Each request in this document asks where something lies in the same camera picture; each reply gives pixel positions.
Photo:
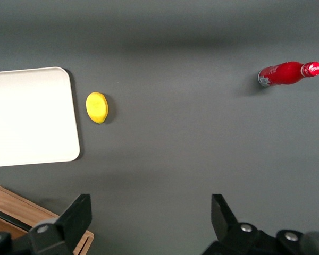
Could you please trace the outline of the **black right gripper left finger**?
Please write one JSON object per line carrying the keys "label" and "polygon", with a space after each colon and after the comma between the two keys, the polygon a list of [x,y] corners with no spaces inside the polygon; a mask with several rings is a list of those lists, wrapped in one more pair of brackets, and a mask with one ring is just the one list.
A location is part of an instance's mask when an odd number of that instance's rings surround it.
{"label": "black right gripper left finger", "polygon": [[29,231],[31,253],[73,254],[91,221],[91,196],[81,194],[58,218],[41,221]]}

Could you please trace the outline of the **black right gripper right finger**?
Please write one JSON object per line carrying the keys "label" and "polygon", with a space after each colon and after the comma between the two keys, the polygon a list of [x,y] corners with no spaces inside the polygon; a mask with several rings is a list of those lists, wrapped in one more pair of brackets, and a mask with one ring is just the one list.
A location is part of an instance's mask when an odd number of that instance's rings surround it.
{"label": "black right gripper right finger", "polygon": [[239,222],[221,194],[212,195],[211,222],[217,240],[203,254],[263,254],[256,247],[260,231],[252,224]]}

